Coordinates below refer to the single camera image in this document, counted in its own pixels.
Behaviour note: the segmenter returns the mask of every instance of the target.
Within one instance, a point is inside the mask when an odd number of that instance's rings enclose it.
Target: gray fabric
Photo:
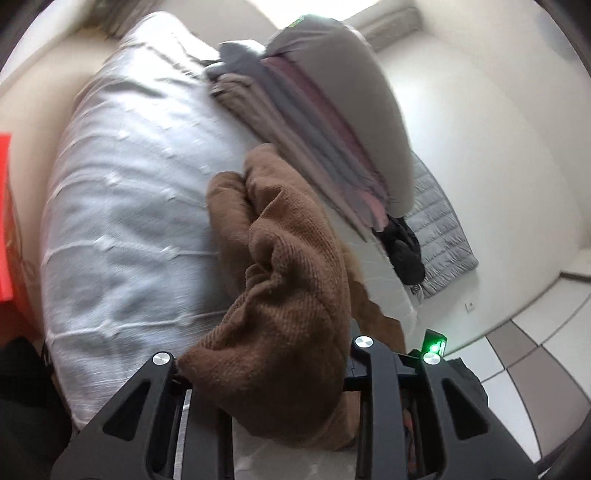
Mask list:
[[[285,55],[318,86],[382,174],[387,212],[407,214],[414,201],[408,138],[394,94],[361,34],[339,21],[306,15],[272,38],[266,55]]]
[[[478,260],[445,192],[421,159],[413,156],[415,203],[405,219],[421,245],[425,265],[421,285],[429,298],[474,270]]]
[[[210,78],[227,70],[224,73],[235,72],[256,80],[331,177],[341,179],[340,183],[367,190],[385,201],[383,192],[376,188],[376,180],[342,145],[338,135],[305,102],[300,101],[282,79],[261,64],[260,59],[264,56],[262,45],[252,40],[224,42],[219,47],[219,53],[224,66],[214,64],[207,67],[206,73]],[[363,205],[353,207],[358,210]]]

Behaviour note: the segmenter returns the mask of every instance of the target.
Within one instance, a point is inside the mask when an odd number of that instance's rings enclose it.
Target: black bracket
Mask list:
[[[356,478],[535,480],[535,467],[482,397],[435,353],[392,353],[354,335],[343,389],[361,391]],[[115,394],[56,462],[51,480],[164,480],[173,476],[191,384],[159,352]],[[409,474],[403,410],[413,418]],[[182,480],[234,478],[232,419],[193,390]]]

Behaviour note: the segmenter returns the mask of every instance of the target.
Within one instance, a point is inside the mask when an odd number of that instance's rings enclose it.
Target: gray blanket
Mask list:
[[[425,164],[414,155],[415,201],[405,217],[421,245],[425,298],[442,291],[457,277],[474,270],[478,260],[472,254],[464,230],[447,196]]]

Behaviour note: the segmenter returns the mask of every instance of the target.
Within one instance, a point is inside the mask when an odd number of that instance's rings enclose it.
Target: stack of folded blankets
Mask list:
[[[206,73],[212,95],[273,143],[362,237],[413,206],[413,156],[371,47],[306,15],[266,47],[231,41]]]

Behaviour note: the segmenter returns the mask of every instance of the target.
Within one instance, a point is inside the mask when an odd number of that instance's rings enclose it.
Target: floor tile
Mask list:
[[[509,374],[530,414],[541,453],[547,455],[580,427],[589,400],[543,347],[517,362]]]
[[[538,344],[543,343],[591,295],[591,283],[560,278],[513,321]]]
[[[544,344],[591,397],[591,301]]]
[[[486,338],[481,338],[446,357],[461,358],[474,374],[484,381],[503,371],[503,365]]]
[[[486,337],[505,367],[514,364],[536,347],[534,341],[512,321],[506,322]]]
[[[493,413],[511,432],[532,461],[540,459],[540,449],[527,411],[507,372],[503,372],[482,384],[488,395]]]

